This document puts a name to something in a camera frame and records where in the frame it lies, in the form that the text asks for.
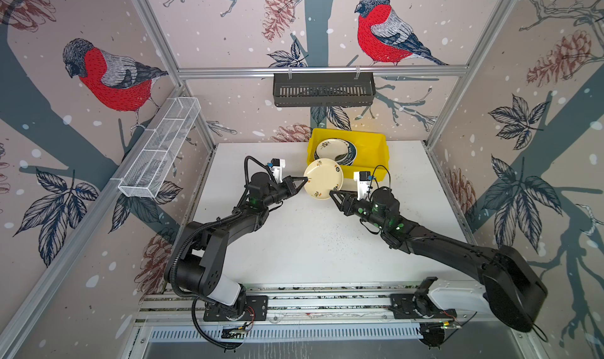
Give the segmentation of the cream plate with characters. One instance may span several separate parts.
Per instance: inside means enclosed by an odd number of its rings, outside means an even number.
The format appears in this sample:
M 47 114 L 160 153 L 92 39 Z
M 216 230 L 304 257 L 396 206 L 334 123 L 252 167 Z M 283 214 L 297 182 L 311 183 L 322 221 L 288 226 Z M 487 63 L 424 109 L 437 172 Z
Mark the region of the cream plate with characters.
M 344 172 L 332 159 L 316 159 L 308 165 L 304 176 L 308 178 L 305 191 L 316 200 L 328 200 L 330 192 L 340 191 L 344 183 Z

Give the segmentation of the teal rim Hao Shi plate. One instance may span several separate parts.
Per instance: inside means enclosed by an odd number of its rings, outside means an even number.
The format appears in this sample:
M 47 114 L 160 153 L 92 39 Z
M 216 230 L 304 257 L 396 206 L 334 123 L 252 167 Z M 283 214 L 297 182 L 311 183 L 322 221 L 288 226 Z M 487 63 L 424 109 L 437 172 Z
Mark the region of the teal rim Hao Shi plate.
M 351 166 L 357 157 L 357 148 L 350 141 L 343 140 L 343 142 L 347 145 L 347 152 L 342 159 L 338 160 L 338 163 L 342 166 Z

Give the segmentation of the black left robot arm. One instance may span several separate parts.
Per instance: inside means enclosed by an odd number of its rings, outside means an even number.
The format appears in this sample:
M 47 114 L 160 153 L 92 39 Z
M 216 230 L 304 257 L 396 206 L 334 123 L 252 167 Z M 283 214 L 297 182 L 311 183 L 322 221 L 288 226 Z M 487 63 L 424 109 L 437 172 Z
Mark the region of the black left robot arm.
M 172 249 L 165 280 L 180 297 L 195 297 L 237 315 L 246 307 L 243 285 L 223 275 L 226 249 L 234 241 L 259 230 L 271 211 L 295 196 L 308 182 L 306 177 L 287 176 L 275 181 L 266 172 L 245 183 L 231 215 L 214 222 L 191 222 Z

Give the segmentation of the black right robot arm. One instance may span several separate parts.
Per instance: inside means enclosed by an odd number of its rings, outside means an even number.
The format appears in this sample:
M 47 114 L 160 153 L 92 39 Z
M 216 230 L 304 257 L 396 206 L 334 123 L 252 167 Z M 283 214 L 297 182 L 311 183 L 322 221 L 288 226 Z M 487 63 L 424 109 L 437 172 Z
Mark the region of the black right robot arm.
M 377 227 L 375 234 L 389 248 L 430 258 L 483 285 L 490 310 L 503 324 L 519 332 L 533 330 L 547 288 L 513 247 L 481 247 L 434 233 L 403 217 L 399 201 L 387 188 L 375 190 L 368 200 L 356 192 L 335 190 L 330 198 L 344 215 Z

